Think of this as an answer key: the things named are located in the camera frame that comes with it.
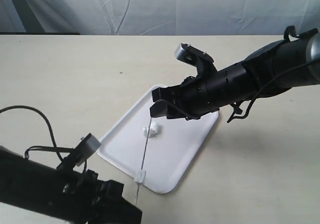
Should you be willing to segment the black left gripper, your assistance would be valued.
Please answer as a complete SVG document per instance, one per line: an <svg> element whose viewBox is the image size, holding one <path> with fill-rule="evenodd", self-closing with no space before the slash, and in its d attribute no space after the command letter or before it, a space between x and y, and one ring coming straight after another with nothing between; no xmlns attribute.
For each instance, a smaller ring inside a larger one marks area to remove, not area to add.
<svg viewBox="0 0 320 224"><path fill-rule="evenodd" d="M66 183L62 195L69 210L70 224L140 224L142 211L123 198L124 184L98 180L92 172Z"/></svg>

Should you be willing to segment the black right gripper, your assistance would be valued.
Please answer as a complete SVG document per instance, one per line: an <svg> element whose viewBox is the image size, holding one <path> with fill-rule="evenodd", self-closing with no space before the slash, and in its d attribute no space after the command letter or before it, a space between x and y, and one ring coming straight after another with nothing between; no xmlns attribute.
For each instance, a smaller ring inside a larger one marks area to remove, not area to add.
<svg viewBox="0 0 320 224"><path fill-rule="evenodd" d="M208 113L205 102L205 82L207 77L189 76L175 86L158 87L151 93L154 103L149 113L152 118L199 119ZM168 108L169 101L174 107Z"/></svg>

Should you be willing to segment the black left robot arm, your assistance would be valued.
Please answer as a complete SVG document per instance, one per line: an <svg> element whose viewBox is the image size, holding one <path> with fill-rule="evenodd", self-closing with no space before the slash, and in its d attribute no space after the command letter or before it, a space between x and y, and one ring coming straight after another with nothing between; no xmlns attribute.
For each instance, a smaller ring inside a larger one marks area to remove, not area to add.
<svg viewBox="0 0 320 224"><path fill-rule="evenodd" d="M142 211L123 198L124 185L54 169L1 147L0 201L71 224L139 224Z"/></svg>

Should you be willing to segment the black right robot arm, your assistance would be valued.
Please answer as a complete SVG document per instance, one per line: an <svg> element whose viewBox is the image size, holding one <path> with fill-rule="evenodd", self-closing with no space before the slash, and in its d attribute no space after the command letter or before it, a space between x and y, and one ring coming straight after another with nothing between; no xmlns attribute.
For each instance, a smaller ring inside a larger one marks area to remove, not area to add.
<svg viewBox="0 0 320 224"><path fill-rule="evenodd" d="M155 89L149 113L153 118L197 120L229 105L233 108L231 120L245 119L249 111L241 110L243 102L252 106L259 98L319 84L319 40L318 29L297 34L291 25L281 40L222 70L216 69L210 55L182 43L176 58L194 66L197 75L185 78L179 85Z"/></svg>

